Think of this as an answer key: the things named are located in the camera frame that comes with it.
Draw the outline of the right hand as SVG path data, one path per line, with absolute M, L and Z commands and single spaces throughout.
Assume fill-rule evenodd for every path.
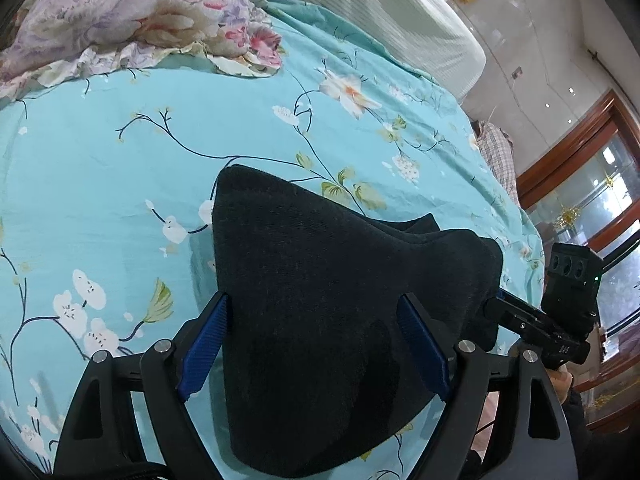
M 570 374 L 565 365 L 561 365 L 557 370 L 546 369 L 551 385 L 561 404 L 563 404 L 570 394 L 573 385 L 573 375 Z

